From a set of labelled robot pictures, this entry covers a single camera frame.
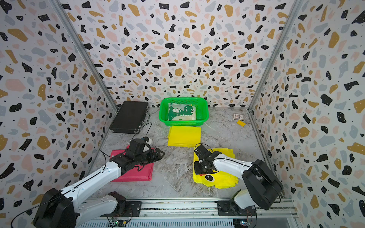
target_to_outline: patterned wall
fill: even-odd
[[[364,1],[304,1],[253,113],[304,227],[365,227]]]
[[[0,227],[9,227],[44,192],[83,178],[113,113],[49,2],[0,5]]]
[[[117,104],[247,106],[293,0],[74,1],[65,12]]]

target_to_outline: yellow cloth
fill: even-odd
[[[168,146],[195,147],[200,143],[201,128],[189,126],[171,126]]]
[[[225,154],[228,157],[236,158],[236,156],[233,153],[232,149],[228,148],[213,148],[213,151],[219,151]],[[198,156],[194,153],[194,162],[199,161]],[[195,174],[195,171],[193,169],[193,180],[195,183],[202,183],[207,187],[214,186],[218,189],[222,188],[230,188],[236,186],[238,183],[238,178],[226,173],[226,172],[218,172],[214,174]]]

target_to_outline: green basket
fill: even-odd
[[[189,104],[196,108],[196,120],[168,121],[169,104]],[[200,126],[209,118],[208,103],[201,97],[169,97],[161,102],[158,118],[167,126]]]

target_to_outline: red cloth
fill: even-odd
[[[111,156],[123,153],[125,150],[113,150]],[[152,180],[153,163],[145,165],[141,171],[137,171],[137,167],[129,170],[124,175],[118,177],[112,182],[131,182],[131,181],[150,181]]]

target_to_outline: black cable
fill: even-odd
[[[142,166],[142,169],[139,169],[140,166],[135,166],[135,168],[137,168],[137,171],[140,172],[144,167],[145,165]]]
[[[150,131],[150,129],[151,129],[151,127],[152,127],[152,122],[149,122],[149,123],[151,123],[151,125],[150,125],[150,127],[148,128],[148,131],[147,131],[147,133],[146,133],[145,137],[147,136],[148,132]]]
[[[255,225],[254,225],[254,227],[252,227],[252,228],[255,228],[255,227],[256,227],[256,225],[257,225],[257,210],[256,210],[256,209],[255,209],[255,212],[256,212]]]
[[[127,208],[127,209],[131,210],[131,218],[127,221],[127,223],[129,223],[132,220],[132,217],[133,217],[133,210],[131,208]]]
[[[13,222],[14,222],[14,220],[16,219],[16,217],[18,217],[19,215],[21,215],[21,214],[23,214],[23,213],[26,213],[26,212],[27,212],[27,211],[29,211],[29,210],[33,210],[34,208],[37,208],[37,207],[42,206],[42,205],[44,205],[44,204],[47,204],[47,203],[49,203],[49,202],[52,202],[52,201],[54,201],[54,200],[56,200],[56,199],[58,199],[58,198],[60,198],[60,197],[61,197],[61,196],[56,197],[56,198],[54,198],[53,200],[49,200],[49,201],[47,201],[47,202],[45,202],[45,203],[39,204],[38,206],[34,206],[34,207],[32,207],[32,208],[30,208],[30,209],[28,209],[28,210],[25,210],[25,211],[23,211],[22,213],[19,213],[17,216],[15,216],[15,217],[13,218],[13,220],[11,220],[11,222],[10,222],[10,227],[11,227],[11,228],[14,228],[14,227],[13,227]]]
[[[253,217],[252,217],[251,212],[250,212],[249,210],[246,210],[246,212],[247,212],[247,222],[249,221],[249,213],[250,213],[250,215],[251,215],[251,223],[252,223],[252,219],[253,219]]]
[[[99,149],[104,155],[108,156],[109,158],[112,158],[112,156],[107,155],[106,153],[104,153],[101,149]]]
[[[107,165],[107,158],[105,157],[105,155],[104,155],[104,158],[105,158],[105,166],[104,166],[104,168],[103,168],[103,170],[105,169],[105,167],[106,167],[106,165]],[[86,181],[84,181],[84,182],[81,182],[80,184],[78,184],[78,185],[76,185],[76,187],[74,187],[74,188],[77,188],[78,186],[80,186],[81,184],[83,184],[83,183],[85,183],[85,182],[87,182],[88,180],[90,180],[90,179],[92,179],[93,177],[95,177],[96,175],[98,175],[99,173],[97,173],[97,174],[95,174],[94,176],[92,176],[91,178],[89,178],[89,179],[87,179]],[[11,220],[11,222],[10,222],[10,227],[11,228],[14,228],[13,227],[13,222],[14,222],[14,220],[19,216],[19,215],[21,215],[21,214],[23,214],[23,213],[26,213],[27,211],[29,211],[29,210],[33,210],[34,208],[37,208],[37,207],[39,207],[39,206],[42,206],[42,205],[44,205],[44,204],[47,204],[47,203],[49,203],[49,202],[52,202],[52,201],[54,201],[54,200],[56,200],[56,199],[58,199],[58,198],[60,198],[61,196],[59,196],[59,197],[56,197],[56,198],[54,198],[53,200],[49,200],[49,201],[47,201],[47,202],[45,202],[45,203],[42,203],[42,204],[39,204],[38,206],[34,206],[34,207],[32,207],[32,208],[30,208],[30,209],[28,209],[28,210],[25,210],[25,211],[23,211],[22,213],[19,213],[18,215],[16,215],[14,218],[13,218],[13,220]]]
[[[113,228],[113,225],[112,225],[112,223],[110,222],[110,220],[109,220],[109,218],[108,218],[108,217],[107,217],[107,219],[108,219],[108,221],[109,221],[110,226]]]
[[[258,170],[256,170],[256,172],[258,172],[268,183],[269,183],[269,185],[271,185],[272,187],[273,187],[273,189],[274,189],[274,191],[277,193],[277,196],[279,196],[279,202],[274,202],[275,204],[279,204],[279,203],[281,203],[281,197],[280,197],[280,194],[279,194],[279,192],[274,188],[274,186],[270,183],[270,181],[268,181],[267,179],[266,179],[266,177],[264,176],[264,175],[262,175]]]
[[[231,159],[228,159],[228,158],[215,158],[214,160],[228,160],[228,161],[231,161],[231,162],[235,162],[235,163],[237,163],[237,164],[240,164],[240,165],[244,165],[244,164],[242,164],[242,163],[239,163],[239,162],[237,162],[237,161],[235,161],[235,160],[231,160]]]
[[[201,145],[206,145],[205,143],[197,143],[196,145],[198,145],[198,144],[201,144]],[[195,148],[196,148],[196,145],[195,145]],[[213,149],[210,147],[210,146],[208,146],[208,145],[206,145],[207,147],[209,147],[209,149],[211,149],[212,150],[212,153],[214,152],[213,151]]]
[[[147,124],[151,124],[151,126],[152,126],[152,122],[149,122],[149,123],[146,123],[145,125],[143,125],[134,135],[133,135],[133,137],[132,137],[132,139],[131,140],[133,140],[134,139],[134,137],[136,136],[136,134],[144,127],[144,126],[146,126]]]

